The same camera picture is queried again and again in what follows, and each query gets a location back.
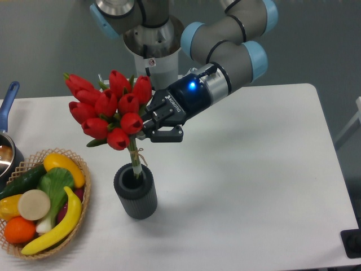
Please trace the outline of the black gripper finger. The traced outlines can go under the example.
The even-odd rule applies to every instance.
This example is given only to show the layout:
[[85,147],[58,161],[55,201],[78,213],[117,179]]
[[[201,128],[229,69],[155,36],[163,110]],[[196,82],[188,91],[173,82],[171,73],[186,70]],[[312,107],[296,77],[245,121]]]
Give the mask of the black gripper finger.
[[141,115],[142,120],[149,120],[152,118],[153,113],[166,105],[166,101],[164,98],[161,99],[155,99],[153,98],[149,105],[147,105],[144,109],[144,113]]
[[183,130],[180,125],[171,127],[170,130],[160,130],[156,122],[149,120],[143,124],[141,131],[136,134],[139,140],[148,138],[151,142],[182,142]]

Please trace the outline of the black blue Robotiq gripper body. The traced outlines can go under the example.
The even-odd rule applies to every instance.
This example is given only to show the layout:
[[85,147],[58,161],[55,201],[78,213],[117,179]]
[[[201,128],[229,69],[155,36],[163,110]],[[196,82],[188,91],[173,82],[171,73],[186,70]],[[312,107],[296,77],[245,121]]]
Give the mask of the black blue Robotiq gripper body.
[[157,109],[150,119],[157,123],[156,126],[183,125],[212,103],[208,88],[192,73],[166,89],[157,90],[153,98],[166,101],[166,105]]

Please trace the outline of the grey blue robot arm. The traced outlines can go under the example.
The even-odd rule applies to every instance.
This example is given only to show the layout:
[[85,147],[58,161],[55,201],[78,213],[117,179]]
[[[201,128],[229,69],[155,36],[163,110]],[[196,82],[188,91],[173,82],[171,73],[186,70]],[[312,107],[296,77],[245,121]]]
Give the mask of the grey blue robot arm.
[[273,1],[222,1],[214,24],[184,27],[168,1],[95,1],[90,12],[109,38],[122,37],[138,75],[155,93],[142,113],[139,139],[180,142],[184,123],[247,85],[268,68],[255,41],[278,22]]

